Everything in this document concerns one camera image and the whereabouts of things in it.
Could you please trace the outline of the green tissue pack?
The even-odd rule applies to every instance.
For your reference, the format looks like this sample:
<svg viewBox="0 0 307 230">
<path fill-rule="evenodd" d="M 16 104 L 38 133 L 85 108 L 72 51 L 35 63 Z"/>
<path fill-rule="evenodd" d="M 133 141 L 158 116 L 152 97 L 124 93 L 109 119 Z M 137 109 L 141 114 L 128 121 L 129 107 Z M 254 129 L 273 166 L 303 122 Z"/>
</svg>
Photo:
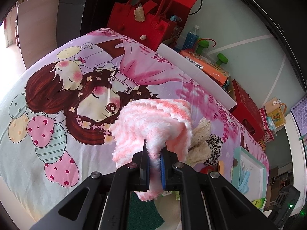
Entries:
<svg viewBox="0 0 307 230">
<path fill-rule="evenodd" d="M 258 208 L 261 212 L 263 212 L 266 204 L 266 197 L 253 199 L 251 202 L 256 208 Z"/>
</svg>

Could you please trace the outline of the red tape roll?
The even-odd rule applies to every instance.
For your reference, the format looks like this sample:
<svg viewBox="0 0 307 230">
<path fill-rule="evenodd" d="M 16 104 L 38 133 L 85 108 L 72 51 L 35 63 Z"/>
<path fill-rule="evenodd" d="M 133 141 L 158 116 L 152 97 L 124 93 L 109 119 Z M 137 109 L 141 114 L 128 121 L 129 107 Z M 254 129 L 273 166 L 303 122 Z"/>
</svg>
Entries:
<svg viewBox="0 0 307 230">
<path fill-rule="evenodd" d="M 208 165 L 208 166 L 202 168 L 202 169 L 200 170 L 200 173 L 203 173 L 203 174 L 210 174 L 210 173 L 213 172 L 213 171 L 215 171 L 215 167 L 212 166 L 212 165 Z"/>
</svg>

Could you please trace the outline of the beige makeup sponge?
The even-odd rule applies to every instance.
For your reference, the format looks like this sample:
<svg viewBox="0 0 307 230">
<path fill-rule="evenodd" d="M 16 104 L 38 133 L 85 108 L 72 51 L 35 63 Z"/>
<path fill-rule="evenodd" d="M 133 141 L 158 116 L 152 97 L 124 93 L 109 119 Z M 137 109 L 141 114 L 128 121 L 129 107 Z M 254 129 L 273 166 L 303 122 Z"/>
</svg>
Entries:
<svg viewBox="0 0 307 230">
<path fill-rule="evenodd" d="M 221 175 L 224 175 L 224 173 L 225 173 L 225 164 L 224 164 L 224 161 L 222 161 L 222 160 L 219 160 L 219 161 L 218 161 L 217 170 L 218 170 L 218 172 L 219 172 Z"/>
</svg>

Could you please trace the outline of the cream lace scrunchie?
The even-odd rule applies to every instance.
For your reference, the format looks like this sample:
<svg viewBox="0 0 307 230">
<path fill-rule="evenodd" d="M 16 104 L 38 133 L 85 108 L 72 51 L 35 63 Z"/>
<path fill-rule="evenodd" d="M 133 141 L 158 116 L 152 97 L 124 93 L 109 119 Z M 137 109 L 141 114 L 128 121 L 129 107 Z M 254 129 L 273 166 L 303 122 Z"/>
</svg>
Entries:
<svg viewBox="0 0 307 230">
<path fill-rule="evenodd" d="M 211 133 L 211 122 L 206 118 L 199 121 L 198 126 L 192 131 L 191 147 L 188 150 L 186 163 L 191 167 L 204 163 L 212 154 L 207 143 Z"/>
</svg>

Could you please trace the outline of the leopard print scrunchie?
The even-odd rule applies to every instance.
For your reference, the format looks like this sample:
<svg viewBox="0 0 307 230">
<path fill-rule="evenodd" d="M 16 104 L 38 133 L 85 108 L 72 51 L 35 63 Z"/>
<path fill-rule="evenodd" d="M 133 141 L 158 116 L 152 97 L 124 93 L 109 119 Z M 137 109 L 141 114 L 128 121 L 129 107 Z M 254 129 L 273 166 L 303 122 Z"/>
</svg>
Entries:
<svg viewBox="0 0 307 230">
<path fill-rule="evenodd" d="M 205 166 L 215 166 L 219 161 L 223 140 L 217 135 L 210 134 L 209 139 L 206 142 L 211 150 L 211 154 L 203 164 Z"/>
</svg>

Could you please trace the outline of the pink white fuzzy cloth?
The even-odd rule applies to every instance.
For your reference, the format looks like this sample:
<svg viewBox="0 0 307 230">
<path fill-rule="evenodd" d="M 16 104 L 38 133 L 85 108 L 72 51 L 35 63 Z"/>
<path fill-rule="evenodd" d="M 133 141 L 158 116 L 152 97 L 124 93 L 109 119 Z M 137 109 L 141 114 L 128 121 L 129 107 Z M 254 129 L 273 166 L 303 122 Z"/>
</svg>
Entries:
<svg viewBox="0 0 307 230">
<path fill-rule="evenodd" d="M 121 167 L 145 147 L 150 158 L 149 189 L 137 192 L 151 201 L 163 192 L 160 154 L 164 146 L 186 161 L 192 139 L 191 104 L 182 99 L 142 99 L 129 102 L 109 128 L 116 147 L 113 161 Z"/>
</svg>

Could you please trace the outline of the blue face mask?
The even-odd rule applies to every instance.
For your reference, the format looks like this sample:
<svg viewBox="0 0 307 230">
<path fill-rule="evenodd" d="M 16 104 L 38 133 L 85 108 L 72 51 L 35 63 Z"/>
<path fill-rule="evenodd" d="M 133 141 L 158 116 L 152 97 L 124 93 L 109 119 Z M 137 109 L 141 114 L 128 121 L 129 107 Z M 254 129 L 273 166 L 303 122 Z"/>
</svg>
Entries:
<svg viewBox="0 0 307 230">
<path fill-rule="evenodd" d="M 238 190 L 242 194 L 246 194 L 249 192 L 249 179 L 250 179 L 250 170 L 245 166 L 242 166 L 240 169 L 240 176 L 239 176 L 239 183 L 238 183 Z"/>
</svg>

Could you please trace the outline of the teal rimmed white tray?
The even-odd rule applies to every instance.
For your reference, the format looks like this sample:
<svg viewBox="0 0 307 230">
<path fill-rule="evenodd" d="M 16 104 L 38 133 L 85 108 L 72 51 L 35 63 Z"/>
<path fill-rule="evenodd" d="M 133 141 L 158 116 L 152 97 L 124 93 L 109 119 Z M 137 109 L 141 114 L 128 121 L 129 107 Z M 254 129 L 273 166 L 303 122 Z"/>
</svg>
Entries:
<svg viewBox="0 0 307 230">
<path fill-rule="evenodd" d="M 266 167 L 243 147 L 234 150 L 232 185 L 250 201 L 266 196 Z"/>
</svg>

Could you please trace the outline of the white shelf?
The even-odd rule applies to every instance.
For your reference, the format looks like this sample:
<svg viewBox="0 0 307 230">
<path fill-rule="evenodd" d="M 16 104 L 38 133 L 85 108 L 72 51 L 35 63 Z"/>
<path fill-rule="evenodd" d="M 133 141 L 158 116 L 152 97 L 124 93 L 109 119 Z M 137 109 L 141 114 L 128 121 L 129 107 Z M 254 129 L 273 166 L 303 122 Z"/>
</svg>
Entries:
<svg viewBox="0 0 307 230">
<path fill-rule="evenodd" d="M 294 187 L 300 192 L 300 197 L 292 211 L 292 215 L 294 215 L 302 210 L 306 202 L 306 154 L 294 116 L 292 113 L 289 113 L 285 119 L 286 124 L 284 128 L 291 151 Z"/>
</svg>

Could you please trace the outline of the red white patterned box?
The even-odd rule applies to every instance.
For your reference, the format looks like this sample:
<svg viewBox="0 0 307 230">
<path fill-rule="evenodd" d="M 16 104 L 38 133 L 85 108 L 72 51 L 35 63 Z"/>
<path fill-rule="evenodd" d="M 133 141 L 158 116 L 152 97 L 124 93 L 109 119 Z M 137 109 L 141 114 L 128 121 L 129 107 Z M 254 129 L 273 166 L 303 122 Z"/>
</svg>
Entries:
<svg viewBox="0 0 307 230">
<path fill-rule="evenodd" d="M 272 130 L 270 130 L 267 119 L 266 119 L 266 112 L 264 108 L 259 109 L 260 111 L 260 116 L 261 116 L 261 121 L 263 124 L 263 129 L 264 129 L 264 136 L 261 138 L 262 142 L 264 144 L 271 142 L 275 140 L 275 136 Z"/>
</svg>

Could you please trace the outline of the wet wipes pack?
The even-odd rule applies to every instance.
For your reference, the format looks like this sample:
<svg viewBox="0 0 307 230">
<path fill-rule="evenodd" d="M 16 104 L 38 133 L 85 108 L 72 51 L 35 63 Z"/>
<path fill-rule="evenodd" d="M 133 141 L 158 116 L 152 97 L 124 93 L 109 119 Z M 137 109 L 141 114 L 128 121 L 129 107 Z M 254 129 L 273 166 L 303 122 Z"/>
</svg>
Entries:
<svg viewBox="0 0 307 230">
<path fill-rule="evenodd" d="M 276 133 L 276 126 L 274 124 L 272 117 L 267 116 L 266 121 L 267 121 L 267 125 L 268 125 L 268 128 L 270 129 L 270 131 L 272 131 L 273 133 Z"/>
</svg>

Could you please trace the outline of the purple perforated basket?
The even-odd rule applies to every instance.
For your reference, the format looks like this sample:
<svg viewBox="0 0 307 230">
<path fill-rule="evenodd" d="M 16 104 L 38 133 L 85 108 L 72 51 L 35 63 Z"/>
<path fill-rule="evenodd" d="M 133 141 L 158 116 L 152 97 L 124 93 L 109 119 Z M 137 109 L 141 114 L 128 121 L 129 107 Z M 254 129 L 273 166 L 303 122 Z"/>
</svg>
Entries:
<svg viewBox="0 0 307 230">
<path fill-rule="evenodd" d="M 291 112 L 295 118 L 295 122 L 300 130 L 301 135 L 306 135 L 307 126 L 307 108 L 306 97 L 302 98 L 297 104 L 291 108 Z"/>
</svg>

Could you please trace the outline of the yellow beige small bag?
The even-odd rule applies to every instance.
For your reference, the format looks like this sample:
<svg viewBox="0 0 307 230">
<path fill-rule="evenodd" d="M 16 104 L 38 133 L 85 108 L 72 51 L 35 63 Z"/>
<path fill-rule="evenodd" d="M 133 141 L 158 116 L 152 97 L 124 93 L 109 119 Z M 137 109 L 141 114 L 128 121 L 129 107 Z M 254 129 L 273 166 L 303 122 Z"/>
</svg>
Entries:
<svg viewBox="0 0 307 230">
<path fill-rule="evenodd" d="M 274 97 L 264 105 L 266 115 L 272 118 L 275 127 L 279 128 L 286 124 L 285 114 L 287 105 L 285 105 L 280 99 Z"/>
</svg>

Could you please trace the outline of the cartoon print bed sheet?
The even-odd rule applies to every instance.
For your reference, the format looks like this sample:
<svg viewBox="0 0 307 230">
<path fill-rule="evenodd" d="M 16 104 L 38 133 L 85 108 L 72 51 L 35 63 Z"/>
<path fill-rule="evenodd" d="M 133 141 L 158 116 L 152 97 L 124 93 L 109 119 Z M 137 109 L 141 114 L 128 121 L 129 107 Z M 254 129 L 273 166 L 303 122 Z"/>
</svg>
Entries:
<svg viewBox="0 0 307 230">
<path fill-rule="evenodd" d="M 141 99 L 191 104 L 192 128 L 202 118 L 223 140 L 219 160 L 230 179 L 242 146 L 265 167 L 268 158 L 245 127 L 202 86 L 139 42 L 102 28 L 71 40 L 23 75 L 11 65 L 14 88 L 1 102 L 1 177 L 38 221 L 91 172 L 114 172 L 109 130 L 120 111 Z"/>
</svg>

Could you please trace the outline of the red gift box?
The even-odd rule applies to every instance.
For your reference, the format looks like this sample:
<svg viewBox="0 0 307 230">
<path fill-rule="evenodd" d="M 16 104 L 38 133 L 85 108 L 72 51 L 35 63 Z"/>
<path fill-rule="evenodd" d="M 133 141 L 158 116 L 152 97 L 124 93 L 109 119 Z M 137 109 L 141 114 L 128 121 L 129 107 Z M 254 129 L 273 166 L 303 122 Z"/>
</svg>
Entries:
<svg viewBox="0 0 307 230">
<path fill-rule="evenodd" d="M 236 80 L 232 80 L 232 84 L 237 105 L 230 112 L 258 142 L 264 136 L 259 108 Z"/>
</svg>

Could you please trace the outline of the white foam board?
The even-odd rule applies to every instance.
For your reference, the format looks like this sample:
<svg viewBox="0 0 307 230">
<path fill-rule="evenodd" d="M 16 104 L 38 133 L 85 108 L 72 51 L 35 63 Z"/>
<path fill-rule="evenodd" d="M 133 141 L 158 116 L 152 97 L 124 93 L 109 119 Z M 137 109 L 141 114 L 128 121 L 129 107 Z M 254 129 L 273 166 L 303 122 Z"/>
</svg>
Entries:
<svg viewBox="0 0 307 230">
<path fill-rule="evenodd" d="M 157 54 L 170 61 L 186 75 L 192 78 L 197 84 L 202 86 L 205 90 L 207 90 L 207 92 L 209 92 L 221 104 L 223 104 L 227 110 L 230 111 L 237 105 L 235 100 L 228 95 L 214 80 L 212 80 L 207 74 L 169 46 L 161 43 L 157 49 Z"/>
</svg>

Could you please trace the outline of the orange cardboard box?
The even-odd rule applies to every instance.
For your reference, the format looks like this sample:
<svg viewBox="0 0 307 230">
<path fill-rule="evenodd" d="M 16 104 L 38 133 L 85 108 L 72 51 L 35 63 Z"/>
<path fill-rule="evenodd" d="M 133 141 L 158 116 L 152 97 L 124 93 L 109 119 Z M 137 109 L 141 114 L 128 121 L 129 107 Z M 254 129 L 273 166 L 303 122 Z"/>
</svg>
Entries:
<svg viewBox="0 0 307 230">
<path fill-rule="evenodd" d="M 181 50 L 180 55 L 210 76 L 221 87 L 229 84 L 229 73 L 204 56 L 191 50 Z"/>
</svg>

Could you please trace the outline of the green dumbbell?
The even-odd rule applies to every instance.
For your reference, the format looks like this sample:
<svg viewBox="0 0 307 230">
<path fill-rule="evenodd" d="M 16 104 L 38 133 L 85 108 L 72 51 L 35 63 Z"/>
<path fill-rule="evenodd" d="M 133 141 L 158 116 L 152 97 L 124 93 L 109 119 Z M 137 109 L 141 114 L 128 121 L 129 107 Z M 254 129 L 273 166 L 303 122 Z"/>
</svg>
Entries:
<svg viewBox="0 0 307 230">
<path fill-rule="evenodd" d="M 201 55 L 203 50 L 205 48 L 208 48 L 209 47 L 209 42 L 206 40 L 206 39 L 198 39 L 196 41 L 196 44 L 197 44 L 197 48 L 196 48 L 196 53 Z"/>
<path fill-rule="evenodd" d="M 229 62 L 229 60 L 222 53 L 218 53 L 217 58 L 218 59 L 216 61 L 216 65 L 218 65 L 218 66 L 220 66 L 222 64 L 227 64 Z"/>
</svg>

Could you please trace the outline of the blue water bottle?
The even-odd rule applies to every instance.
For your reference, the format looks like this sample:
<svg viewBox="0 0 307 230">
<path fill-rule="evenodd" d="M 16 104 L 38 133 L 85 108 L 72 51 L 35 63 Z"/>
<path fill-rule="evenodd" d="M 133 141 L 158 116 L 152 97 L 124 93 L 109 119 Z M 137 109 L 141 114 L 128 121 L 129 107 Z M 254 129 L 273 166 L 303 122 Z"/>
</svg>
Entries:
<svg viewBox="0 0 307 230">
<path fill-rule="evenodd" d="M 194 27 L 187 33 L 185 42 L 183 44 L 183 50 L 193 49 L 193 46 L 199 37 L 199 28 L 199 26 L 194 25 Z"/>
</svg>

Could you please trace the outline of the red felt handbag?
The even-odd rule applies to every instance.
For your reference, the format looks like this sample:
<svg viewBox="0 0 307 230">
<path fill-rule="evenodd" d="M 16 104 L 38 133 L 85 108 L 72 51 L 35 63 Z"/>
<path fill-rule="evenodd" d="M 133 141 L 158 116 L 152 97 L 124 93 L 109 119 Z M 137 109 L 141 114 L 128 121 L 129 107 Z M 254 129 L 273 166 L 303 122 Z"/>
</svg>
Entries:
<svg viewBox="0 0 307 230">
<path fill-rule="evenodd" d="M 135 5 L 132 1 L 113 5 L 107 27 L 156 51 L 163 41 L 172 37 L 176 27 L 176 22 L 164 15 L 169 6 L 162 12 L 165 0 L 160 4 L 140 0 Z"/>
</svg>

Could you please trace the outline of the black cabinet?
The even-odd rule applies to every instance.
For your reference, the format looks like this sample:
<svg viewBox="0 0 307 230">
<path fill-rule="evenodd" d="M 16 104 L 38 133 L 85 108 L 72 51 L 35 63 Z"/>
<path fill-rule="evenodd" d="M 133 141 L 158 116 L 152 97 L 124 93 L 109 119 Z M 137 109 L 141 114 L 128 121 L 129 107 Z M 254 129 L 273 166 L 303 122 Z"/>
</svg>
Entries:
<svg viewBox="0 0 307 230">
<path fill-rule="evenodd" d="M 59 0 L 56 43 L 60 47 L 72 39 L 107 26 L 113 0 Z"/>
</svg>

